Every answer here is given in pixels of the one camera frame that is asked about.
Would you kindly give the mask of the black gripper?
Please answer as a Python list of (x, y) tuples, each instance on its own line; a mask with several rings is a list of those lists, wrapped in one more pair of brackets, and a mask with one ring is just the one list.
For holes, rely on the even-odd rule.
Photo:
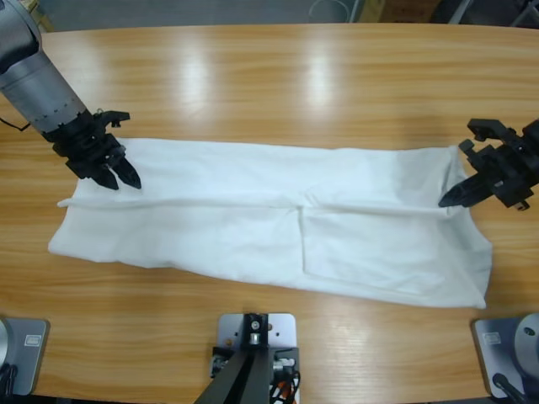
[(126, 112), (85, 110), (67, 124), (45, 132), (44, 138), (53, 144), (53, 150), (67, 159), (66, 165), (80, 178), (91, 178), (98, 185), (118, 190), (114, 170), (122, 183), (141, 188), (141, 179), (125, 158), (125, 148), (107, 132), (107, 126), (120, 127)]
[(524, 127), (520, 135), (499, 120), (470, 120), (467, 128), (476, 141), (492, 139), (500, 145), (476, 151), (472, 140), (462, 141), (458, 148), (476, 173), (451, 187), (438, 206), (469, 208), (494, 196), (507, 208), (528, 209), (526, 200), (538, 185), (538, 121)]

